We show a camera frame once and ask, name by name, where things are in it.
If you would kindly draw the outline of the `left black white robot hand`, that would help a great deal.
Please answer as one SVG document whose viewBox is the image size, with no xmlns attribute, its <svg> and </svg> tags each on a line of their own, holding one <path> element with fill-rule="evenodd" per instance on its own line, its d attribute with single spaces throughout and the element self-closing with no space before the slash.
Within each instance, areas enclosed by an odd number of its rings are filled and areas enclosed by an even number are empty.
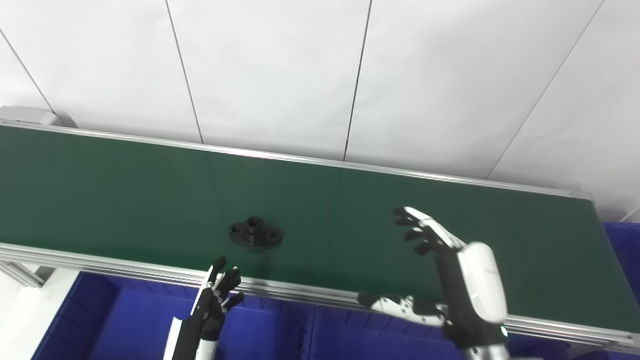
<svg viewBox="0 0 640 360">
<path fill-rule="evenodd" d="M 224 271 L 226 265 L 227 258 L 219 256 L 199 285 L 189 316 L 172 319 L 164 360 L 214 360 L 228 312 L 245 300 L 243 292 L 236 292 L 240 269 Z"/>
</svg>

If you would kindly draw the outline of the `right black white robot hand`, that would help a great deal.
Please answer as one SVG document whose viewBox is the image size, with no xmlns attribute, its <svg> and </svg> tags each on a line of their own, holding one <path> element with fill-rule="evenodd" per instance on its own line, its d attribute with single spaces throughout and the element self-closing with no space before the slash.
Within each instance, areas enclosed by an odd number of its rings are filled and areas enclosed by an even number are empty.
<svg viewBox="0 0 640 360">
<path fill-rule="evenodd" d="M 422 211 L 401 206 L 395 223 L 408 226 L 406 241 L 418 240 L 418 255 L 434 252 L 445 302 L 427 298 L 360 292 L 359 305 L 416 324 L 441 328 L 467 360 L 508 360 L 505 289 L 493 250 L 466 243 Z"/>
</svg>

